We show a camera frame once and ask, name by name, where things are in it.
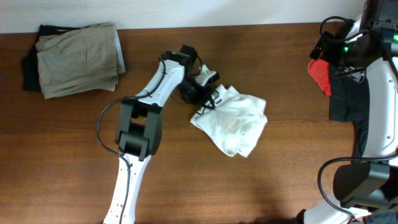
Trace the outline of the white robot print t-shirt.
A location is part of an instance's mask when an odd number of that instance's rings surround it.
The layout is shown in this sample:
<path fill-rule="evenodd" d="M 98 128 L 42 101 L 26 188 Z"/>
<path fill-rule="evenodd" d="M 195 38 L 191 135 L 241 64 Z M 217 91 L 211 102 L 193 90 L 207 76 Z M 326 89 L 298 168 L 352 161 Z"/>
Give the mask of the white robot print t-shirt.
<path fill-rule="evenodd" d="M 267 101 L 239 93 L 233 86 L 219 85 L 190 122 L 207 134 L 229 157 L 248 157 L 268 122 Z"/>

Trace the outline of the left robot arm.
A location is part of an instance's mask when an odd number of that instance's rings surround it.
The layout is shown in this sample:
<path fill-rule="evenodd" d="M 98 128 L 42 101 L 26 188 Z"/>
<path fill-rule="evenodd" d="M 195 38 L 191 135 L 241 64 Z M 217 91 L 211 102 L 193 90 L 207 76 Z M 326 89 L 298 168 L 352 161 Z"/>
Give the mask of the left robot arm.
<path fill-rule="evenodd" d="M 215 108 L 212 84 L 220 75 L 200 63 L 192 73 L 195 62 L 201 62 L 197 51 L 183 46 L 179 51 L 166 51 L 159 56 L 159 66 L 144 89 L 135 96 L 112 101 L 105 108 L 119 104 L 116 127 L 116 151 L 104 149 L 119 159 L 118 176 L 104 224 L 134 223 L 136 203 L 142 179 L 149 161 L 156 154 L 162 139 L 163 110 L 175 90 L 184 103 Z"/>

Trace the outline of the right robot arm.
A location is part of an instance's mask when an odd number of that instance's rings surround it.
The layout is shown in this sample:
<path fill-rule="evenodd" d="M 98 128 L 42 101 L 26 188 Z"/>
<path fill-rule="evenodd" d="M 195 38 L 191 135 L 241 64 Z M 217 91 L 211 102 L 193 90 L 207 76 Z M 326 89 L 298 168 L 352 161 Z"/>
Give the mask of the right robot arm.
<path fill-rule="evenodd" d="M 345 19 L 337 34 L 321 30 L 310 56 L 328 64 L 329 118 L 354 123 L 356 148 L 336 159 L 332 193 L 297 223 L 396 221 L 397 2 L 366 1 L 359 20 Z"/>

